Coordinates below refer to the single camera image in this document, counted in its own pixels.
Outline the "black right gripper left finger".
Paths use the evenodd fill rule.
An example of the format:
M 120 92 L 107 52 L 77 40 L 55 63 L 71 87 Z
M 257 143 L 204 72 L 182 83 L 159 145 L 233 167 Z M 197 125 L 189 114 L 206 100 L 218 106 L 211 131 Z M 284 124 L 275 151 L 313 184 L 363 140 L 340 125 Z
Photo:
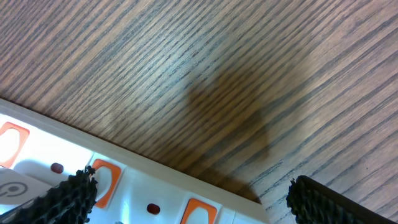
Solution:
M 52 187 L 41 196 L 1 215 L 7 224 L 85 224 L 96 203 L 98 183 L 93 177 L 96 170 L 86 166 L 69 175 L 68 179 Z

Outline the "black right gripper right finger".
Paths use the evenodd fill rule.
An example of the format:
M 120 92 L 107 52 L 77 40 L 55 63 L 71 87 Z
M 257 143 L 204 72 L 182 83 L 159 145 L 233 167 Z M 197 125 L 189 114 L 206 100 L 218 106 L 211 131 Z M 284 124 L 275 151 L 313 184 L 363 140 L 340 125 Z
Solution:
M 305 175 L 290 181 L 286 202 L 298 224 L 394 224 Z

